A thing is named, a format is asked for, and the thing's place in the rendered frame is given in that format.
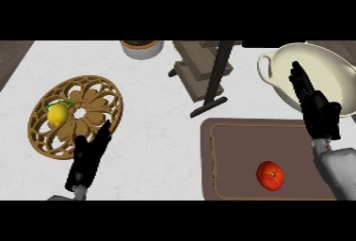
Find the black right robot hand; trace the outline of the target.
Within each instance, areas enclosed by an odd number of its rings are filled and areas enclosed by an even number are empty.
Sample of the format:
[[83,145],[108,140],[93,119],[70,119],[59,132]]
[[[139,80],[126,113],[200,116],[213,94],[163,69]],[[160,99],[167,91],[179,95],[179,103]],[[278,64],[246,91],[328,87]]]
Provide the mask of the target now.
[[324,93],[315,90],[309,75],[297,61],[293,62],[290,82],[294,86],[311,137],[340,140],[342,104],[330,102]]

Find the yellow lemon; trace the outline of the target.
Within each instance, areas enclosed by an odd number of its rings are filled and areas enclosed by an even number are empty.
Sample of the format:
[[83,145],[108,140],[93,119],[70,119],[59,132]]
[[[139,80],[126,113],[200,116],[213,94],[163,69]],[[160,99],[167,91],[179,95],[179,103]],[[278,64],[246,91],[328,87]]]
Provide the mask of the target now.
[[56,126],[61,126],[68,119],[68,110],[67,106],[64,104],[55,104],[48,112],[48,121],[55,124]]

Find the grey pot with orange rim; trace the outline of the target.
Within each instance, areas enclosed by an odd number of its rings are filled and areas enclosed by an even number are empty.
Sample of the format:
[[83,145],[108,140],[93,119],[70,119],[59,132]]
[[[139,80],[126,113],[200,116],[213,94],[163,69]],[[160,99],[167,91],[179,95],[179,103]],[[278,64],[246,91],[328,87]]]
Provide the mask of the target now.
[[130,58],[136,60],[147,60],[160,54],[164,46],[164,41],[154,40],[145,45],[136,45],[121,40],[121,46],[124,53]]

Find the brown rectangular tray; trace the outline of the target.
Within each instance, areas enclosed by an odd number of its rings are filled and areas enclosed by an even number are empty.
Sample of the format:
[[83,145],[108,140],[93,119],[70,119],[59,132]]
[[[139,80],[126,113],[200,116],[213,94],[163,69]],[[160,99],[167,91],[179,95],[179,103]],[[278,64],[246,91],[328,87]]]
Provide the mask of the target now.
[[[315,163],[302,120],[212,118],[201,125],[203,196],[209,200],[336,199]],[[275,191],[257,181],[257,168],[275,162],[284,184]]]

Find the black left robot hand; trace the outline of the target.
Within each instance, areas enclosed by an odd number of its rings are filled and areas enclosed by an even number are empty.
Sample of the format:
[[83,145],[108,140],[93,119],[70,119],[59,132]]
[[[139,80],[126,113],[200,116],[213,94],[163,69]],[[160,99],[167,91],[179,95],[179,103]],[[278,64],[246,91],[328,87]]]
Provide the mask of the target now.
[[92,186],[107,145],[111,141],[110,126],[111,122],[107,121],[92,141],[87,141],[85,136],[76,137],[74,163],[65,182],[68,191],[74,191],[80,185],[85,188]]

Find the red tomato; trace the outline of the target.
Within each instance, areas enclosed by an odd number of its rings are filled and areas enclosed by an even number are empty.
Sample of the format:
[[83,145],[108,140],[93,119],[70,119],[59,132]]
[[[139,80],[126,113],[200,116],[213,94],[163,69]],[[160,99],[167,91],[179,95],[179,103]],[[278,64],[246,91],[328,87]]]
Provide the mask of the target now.
[[277,191],[284,185],[284,171],[274,161],[265,161],[256,171],[260,185],[269,190]]

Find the round carved wooden trivet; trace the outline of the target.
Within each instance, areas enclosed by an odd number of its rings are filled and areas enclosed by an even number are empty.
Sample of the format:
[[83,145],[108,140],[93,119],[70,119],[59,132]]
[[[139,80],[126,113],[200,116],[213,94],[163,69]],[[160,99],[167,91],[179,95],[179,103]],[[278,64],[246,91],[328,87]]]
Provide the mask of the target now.
[[[68,110],[68,121],[56,126],[48,111],[56,103]],[[123,95],[114,83],[98,75],[77,76],[61,82],[39,100],[28,121],[28,139],[36,151],[49,158],[74,157],[76,137],[95,139],[107,121],[114,134],[124,110]]]

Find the tiered wooden basket stand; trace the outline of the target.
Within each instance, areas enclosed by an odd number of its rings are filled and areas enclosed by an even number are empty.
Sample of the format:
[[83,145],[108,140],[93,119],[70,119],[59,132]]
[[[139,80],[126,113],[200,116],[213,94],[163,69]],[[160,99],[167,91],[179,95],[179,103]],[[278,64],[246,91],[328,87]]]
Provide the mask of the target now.
[[191,117],[223,104],[228,97],[217,96],[225,92],[222,79],[234,70],[228,63],[232,47],[241,40],[175,40],[175,47],[182,60],[176,62],[169,76],[178,76],[192,102],[203,101]]

